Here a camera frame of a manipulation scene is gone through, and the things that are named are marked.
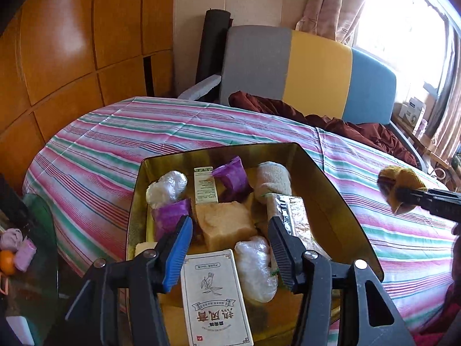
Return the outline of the yellow sock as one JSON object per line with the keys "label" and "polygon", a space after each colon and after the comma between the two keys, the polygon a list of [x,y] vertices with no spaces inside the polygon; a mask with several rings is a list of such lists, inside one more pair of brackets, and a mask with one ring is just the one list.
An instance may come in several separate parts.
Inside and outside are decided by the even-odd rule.
{"label": "yellow sock", "polygon": [[406,200],[409,191],[426,191],[427,187],[416,173],[400,166],[386,166],[378,173],[377,186],[394,215],[408,213],[416,205]]}

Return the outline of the white cream carton box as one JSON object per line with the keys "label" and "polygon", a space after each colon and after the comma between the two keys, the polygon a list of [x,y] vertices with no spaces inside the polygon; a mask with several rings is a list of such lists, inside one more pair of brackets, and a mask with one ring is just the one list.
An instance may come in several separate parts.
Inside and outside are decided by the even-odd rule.
{"label": "white cream carton box", "polygon": [[190,345],[253,345],[230,249],[187,255],[180,273]]}

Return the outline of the purple foil packet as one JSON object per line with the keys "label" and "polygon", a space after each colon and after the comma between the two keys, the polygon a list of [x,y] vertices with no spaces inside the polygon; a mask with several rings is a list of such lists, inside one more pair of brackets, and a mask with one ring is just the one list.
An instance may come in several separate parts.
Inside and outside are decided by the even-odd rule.
{"label": "purple foil packet", "polygon": [[189,216],[190,214],[191,201],[189,198],[152,210],[152,217],[155,224],[155,241],[159,241],[163,235],[173,232],[180,218],[182,216]]}
{"label": "purple foil packet", "polygon": [[224,185],[225,190],[219,196],[221,202],[242,202],[252,192],[245,168],[238,155],[214,169],[212,176]]}

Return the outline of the orange corn snack packet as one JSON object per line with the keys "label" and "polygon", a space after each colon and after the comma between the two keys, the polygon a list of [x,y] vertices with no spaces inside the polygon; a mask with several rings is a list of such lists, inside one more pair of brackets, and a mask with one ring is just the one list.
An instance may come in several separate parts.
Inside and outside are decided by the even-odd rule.
{"label": "orange corn snack packet", "polygon": [[309,268],[306,261],[329,261],[329,255],[315,241],[300,197],[268,194],[267,236],[271,251],[271,273],[280,274],[292,287],[304,283]]}

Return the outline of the clear plastic bag ball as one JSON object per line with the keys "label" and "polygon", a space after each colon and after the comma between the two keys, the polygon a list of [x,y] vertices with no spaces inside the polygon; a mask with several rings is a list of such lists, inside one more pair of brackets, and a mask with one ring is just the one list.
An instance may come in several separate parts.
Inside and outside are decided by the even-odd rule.
{"label": "clear plastic bag ball", "polygon": [[188,179],[183,173],[169,171],[148,185],[145,193],[146,202],[153,209],[175,203],[184,195],[187,185]]}

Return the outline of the small green white box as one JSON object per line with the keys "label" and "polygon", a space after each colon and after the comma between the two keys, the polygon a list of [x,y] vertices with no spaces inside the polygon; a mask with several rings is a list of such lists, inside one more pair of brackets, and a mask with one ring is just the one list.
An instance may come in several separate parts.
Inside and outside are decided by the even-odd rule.
{"label": "small green white box", "polygon": [[194,200],[196,205],[218,203],[213,167],[202,166],[194,168]]}

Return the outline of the beige blue sock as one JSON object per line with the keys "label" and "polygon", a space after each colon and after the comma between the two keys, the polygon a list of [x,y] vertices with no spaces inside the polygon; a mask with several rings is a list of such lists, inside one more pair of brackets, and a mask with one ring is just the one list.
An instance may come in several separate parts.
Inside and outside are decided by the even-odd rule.
{"label": "beige blue sock", "polygon": [[258,202],[266,204],[270,194],[292,195],[291,177],[280,163],[263,162],[256,170],[254,196]]}

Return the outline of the gold metal tin tray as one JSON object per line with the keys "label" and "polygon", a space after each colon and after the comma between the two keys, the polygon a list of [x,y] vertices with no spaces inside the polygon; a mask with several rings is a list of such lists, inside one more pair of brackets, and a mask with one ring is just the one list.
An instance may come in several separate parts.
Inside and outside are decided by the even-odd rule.
{"label": "gold metal tin tray", "polygon": [[[255,186],[259,163],[281,163],[290,172],[292,191],[303,198],[313,236],[335,262],[349,263],[365,260],[378,279],[384,280],[384,271],[355,215],[336,187],[308,153],[296,143],[241,144],[196,149],[143,159],[138,171],[131,203],[126,236],[126,260],[133,259],[135,246],[153,238],[147,232],[152,221],[145,191],[148,185],[163,174],[177,170],[188,177],[186,197],[191,198],[194,210],[194,168],[224,165],[235,156],[242,160],[249,182]],[[188,345],[180,284],[169,294],[160,296],[164,323],[171,345]],[[252,304],[245,299],[254,345],[290,345],[298,317],[302,296],[279,288],[276,296],[266,304]]]}

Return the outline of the wooden side desk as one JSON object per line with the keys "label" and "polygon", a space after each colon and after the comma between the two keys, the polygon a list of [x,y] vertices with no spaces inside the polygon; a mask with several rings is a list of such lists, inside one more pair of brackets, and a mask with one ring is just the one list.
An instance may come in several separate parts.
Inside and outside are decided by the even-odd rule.
{"label": "wooden side desk", "polygon": [[400,139],[404,146],[412,152],[417,167],[432,176],[436,176],[449,190],[460,192],[460,176],[452,165],[434,154],[412,130],[407,127],[401,118],[393,115],[389,128]]}

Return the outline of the right pink curtain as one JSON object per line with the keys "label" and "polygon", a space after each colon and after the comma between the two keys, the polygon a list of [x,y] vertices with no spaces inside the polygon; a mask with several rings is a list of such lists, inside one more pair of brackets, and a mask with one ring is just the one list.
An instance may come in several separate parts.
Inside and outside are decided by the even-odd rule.
{"label": "right pink curtain", "polygon": [[430,139],[433,152],[443,160],[451,159],[460,143],[460,98],[460,75],[458,75],[441,122]]}

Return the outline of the pink curtain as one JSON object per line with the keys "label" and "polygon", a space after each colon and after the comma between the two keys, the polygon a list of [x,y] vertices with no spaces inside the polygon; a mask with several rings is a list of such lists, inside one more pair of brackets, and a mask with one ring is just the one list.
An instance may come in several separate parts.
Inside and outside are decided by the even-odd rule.
{"label": "pink curtain", "polygon": [[441,122],[430,139],[433,152],[443,160],[451,159],[460,143],[460,98],[460,75],[458,75]]}
{"label": "pink curtain", "polygon": [[295,29],[348,45],[365,0],[308,0]]}

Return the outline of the maroon blanket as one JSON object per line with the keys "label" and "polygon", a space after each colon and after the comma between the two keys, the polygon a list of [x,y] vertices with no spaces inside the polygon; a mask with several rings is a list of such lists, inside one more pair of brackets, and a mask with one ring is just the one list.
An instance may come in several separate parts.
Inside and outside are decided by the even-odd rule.
{"label": "maroon blanket", "polygon": [[344,138],[358,141],[371,148],[390,154],[411,166],[417,167],[416,156],[404,146],[389,127],[380,123],[353,124],[328,116],[318,116],[315,114],[304,116],[300,111],[283,101],[250,95],[243,91],[231,94],[228,102],[231,107],[260,112],[271,116],[281,116],[311,127],[318,127]]}

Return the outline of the white grey cardboard box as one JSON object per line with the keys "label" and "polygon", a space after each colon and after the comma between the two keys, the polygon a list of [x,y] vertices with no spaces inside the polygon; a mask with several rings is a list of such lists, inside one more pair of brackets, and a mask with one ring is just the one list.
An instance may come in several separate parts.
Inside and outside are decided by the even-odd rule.
{"label": "white grey cardboard box", "polygon": [[424,102],[418,98],[410,98],[404,101],[399,111],[398,117],[403,120],[409,127],[418,128],[426,110]]}

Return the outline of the orange fruit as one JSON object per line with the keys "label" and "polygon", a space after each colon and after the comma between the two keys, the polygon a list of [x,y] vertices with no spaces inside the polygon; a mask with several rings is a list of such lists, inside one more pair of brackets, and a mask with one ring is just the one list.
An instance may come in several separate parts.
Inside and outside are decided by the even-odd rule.
{"label": "orange fruit", "polygon": [[14,263],[15,254],[12,251],[1,250],[0,251],[0,270],[7,276],[12,276],[16,273],[16,267]]}

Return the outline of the striped bed quilt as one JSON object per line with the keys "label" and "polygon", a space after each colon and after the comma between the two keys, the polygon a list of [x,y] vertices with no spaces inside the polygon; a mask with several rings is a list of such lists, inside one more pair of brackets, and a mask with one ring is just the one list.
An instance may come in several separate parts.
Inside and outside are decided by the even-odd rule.
{"label": "striped bed quilt", "polygon": [[52,211],[58,252],[83,274],[125,257],[134,185],[145,158],[231,144],[295,142],[326,173],[366,232],[384,288],[411,330],[438,315],[452,282],[452,223],[421,209],[392,214],[377,188],[391,155],[278,116],[199,101],[135,97],[60,130],[31,163],[23,190]]}

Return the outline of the pink plush toy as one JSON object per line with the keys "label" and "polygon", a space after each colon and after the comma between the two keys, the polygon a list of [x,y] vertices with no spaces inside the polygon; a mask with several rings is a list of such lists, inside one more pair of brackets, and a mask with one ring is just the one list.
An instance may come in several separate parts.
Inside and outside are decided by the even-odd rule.
{"label": "pink plush toy", "polygon": [[30,238],[25,238],[20,229],[10,228],[1,232],[1,250],[15,254],[16,272],[26,272],[37,253],[37,248]]}

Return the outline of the blue yellow grey chair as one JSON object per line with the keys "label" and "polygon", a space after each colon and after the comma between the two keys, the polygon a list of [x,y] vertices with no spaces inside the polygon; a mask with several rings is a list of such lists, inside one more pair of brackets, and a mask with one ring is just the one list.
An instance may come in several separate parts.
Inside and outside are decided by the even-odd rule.
{"label": "blue yellow grey chair", "polygon": [[236,26],[226,36],[223,69],[183,91],[198,100],[219,88],[226,105],[235,91],[283,101],[303,114],[380,123],[414,149],[392,122],[396,76],[381,61],[324,37],[285,27]]}

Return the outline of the left pink curtain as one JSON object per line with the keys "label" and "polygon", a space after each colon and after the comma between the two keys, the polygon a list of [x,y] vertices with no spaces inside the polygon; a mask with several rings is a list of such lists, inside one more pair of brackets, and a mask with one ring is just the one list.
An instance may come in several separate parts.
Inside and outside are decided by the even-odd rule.
{"label": "left pink curtain", "polygon": [[365,0],[308,0],[295,29],[348,45]]}

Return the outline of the black rolled mat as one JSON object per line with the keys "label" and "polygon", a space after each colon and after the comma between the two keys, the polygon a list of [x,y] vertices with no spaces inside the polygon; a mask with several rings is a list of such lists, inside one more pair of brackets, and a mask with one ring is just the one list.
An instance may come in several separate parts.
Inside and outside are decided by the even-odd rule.
{"label": "black rolled mat", "polygon": [[232,23],[231,14],[226,10],[206,11],[195,75],[196,83],[212,75],[221,74],[226,37]]}

